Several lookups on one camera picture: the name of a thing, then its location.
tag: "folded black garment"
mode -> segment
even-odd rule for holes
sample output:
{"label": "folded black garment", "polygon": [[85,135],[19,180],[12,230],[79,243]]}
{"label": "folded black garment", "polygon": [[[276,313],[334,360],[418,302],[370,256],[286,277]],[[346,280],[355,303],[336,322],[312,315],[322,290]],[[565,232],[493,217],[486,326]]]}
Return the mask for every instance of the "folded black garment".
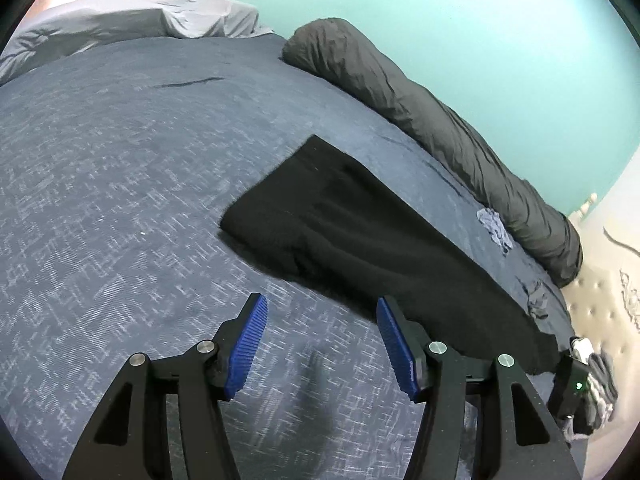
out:
{"label": "folded black garment", "polygon": [[555,337],[484,269],[319,137],[232,204],[220,227],[272,271],[347,292],[372,314],[380,296],[395,296],[408,319],[466,356],[508,353],[531,374],[559,361]]}
{"label": "folded black garment", "polygon": [[408,79],[351,23],[315,20],[295,31],[282,59],[353,95],[415,139],[505,227],[557,286],[582,265],[575,228],[502,163],[482,136],[425,87]]}

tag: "small blue cloth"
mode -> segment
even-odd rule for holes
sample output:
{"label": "small blue cloth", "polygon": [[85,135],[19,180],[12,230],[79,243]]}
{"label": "small blue cloth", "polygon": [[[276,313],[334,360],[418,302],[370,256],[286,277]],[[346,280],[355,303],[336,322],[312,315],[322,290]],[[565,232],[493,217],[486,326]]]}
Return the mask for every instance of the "small blue cloth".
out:
{"label": "small blue cloth", "polygon": [[513,249],[513,240],[509,236],[500,220],[500,214],[493,209],[484,208],[476,213],[480,223],[489,231],[491,240],[500,245],[502,253],[507,254]]}

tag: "black pants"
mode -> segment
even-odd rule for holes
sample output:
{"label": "black pants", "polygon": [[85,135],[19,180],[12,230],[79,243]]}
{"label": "black pants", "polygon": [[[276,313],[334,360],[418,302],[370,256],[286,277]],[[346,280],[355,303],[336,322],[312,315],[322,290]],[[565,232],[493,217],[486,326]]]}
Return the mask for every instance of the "black pants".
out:
{"label": "black pants", "polygon": [[274,271],[346,290],[371,313],[395,296],[408,319],[463,355],[508,353],[531,374],[559,361],[555,337],[484,269],[319,137],[231,205],[220,227]]}

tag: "turquoise wall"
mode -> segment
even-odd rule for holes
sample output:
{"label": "turquoise wall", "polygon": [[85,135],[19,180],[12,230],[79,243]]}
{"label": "turquoise wall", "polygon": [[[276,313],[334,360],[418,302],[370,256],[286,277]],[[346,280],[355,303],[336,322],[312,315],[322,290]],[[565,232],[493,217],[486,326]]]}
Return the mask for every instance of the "turquoise wall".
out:
{"label": "turquoise wall", "polygon": [[569,212],[640,140],[640,49],[608,0],[242,0],[286,38],[350,20]]}

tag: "blue-gray bed sheet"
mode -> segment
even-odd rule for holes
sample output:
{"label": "blue-gray bed sheet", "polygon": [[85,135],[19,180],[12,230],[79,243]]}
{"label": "blue-gray bed sheet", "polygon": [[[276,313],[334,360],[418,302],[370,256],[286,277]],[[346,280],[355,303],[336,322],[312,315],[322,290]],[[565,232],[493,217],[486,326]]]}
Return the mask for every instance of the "blue-gray bed sheet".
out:
{"label": "blue-gray bed sheet", "polygon": [[[268,298],[268,325],[244,390],[222,406],[242,477],[402,478],[424,407],[398,389],[376,326],[265,275],[220,237],[225,208],[312,134],[363,163],[523,308],[522,283],[543,280],[540,327],[568,344],[541,267],[517,244],[504,256],[439,163],[283,63],[283,43],[130,40],[0,88],[0,415],[46,480],[62,476],[130,354],[185,351],[252,291]],[[551,374],[534,384],[548,397]],[[469,406],[465,425],[472,441]]]}

